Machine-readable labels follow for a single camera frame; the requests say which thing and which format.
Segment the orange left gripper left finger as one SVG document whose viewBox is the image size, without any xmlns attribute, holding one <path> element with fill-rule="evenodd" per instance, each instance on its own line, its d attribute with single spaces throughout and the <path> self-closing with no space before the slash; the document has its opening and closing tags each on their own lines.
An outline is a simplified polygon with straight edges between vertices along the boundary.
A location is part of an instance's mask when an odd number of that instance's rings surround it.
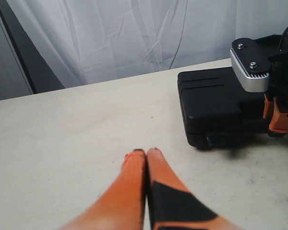
<svg viewBox="0 0 288 230">
<path fill-rule="evenodd" d="M 141 230 L 145 211 L 146 154 L 125 155 L 121 171 L 106 192 L 62 230 Z"/>
</svg>

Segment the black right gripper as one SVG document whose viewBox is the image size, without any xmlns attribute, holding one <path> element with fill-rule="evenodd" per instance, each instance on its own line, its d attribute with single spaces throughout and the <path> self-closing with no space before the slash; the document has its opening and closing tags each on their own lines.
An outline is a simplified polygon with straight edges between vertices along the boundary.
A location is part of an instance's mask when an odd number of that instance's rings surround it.
<svg viewBox="0 0 288 230">
<path fill-rule="evenodd" d="M 269 58 L 272 72 L 264 94 L 264 119 L 269 119 L 268 135 L 282 138 L 288 134 L 288 52 Z"/>
</svg>

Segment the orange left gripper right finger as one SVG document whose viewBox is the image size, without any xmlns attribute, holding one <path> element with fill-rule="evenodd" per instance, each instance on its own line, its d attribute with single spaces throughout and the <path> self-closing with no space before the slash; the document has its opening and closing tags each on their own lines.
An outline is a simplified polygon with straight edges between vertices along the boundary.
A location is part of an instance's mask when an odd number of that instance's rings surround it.
<svg viewBox="0 0 288 230">
<path fill-rule="evenodd" d="M 147 152 L 148 206 L 153 230 L 229 230 L 230 222 L 201 203 L 158 148 Z"/>
</svg>

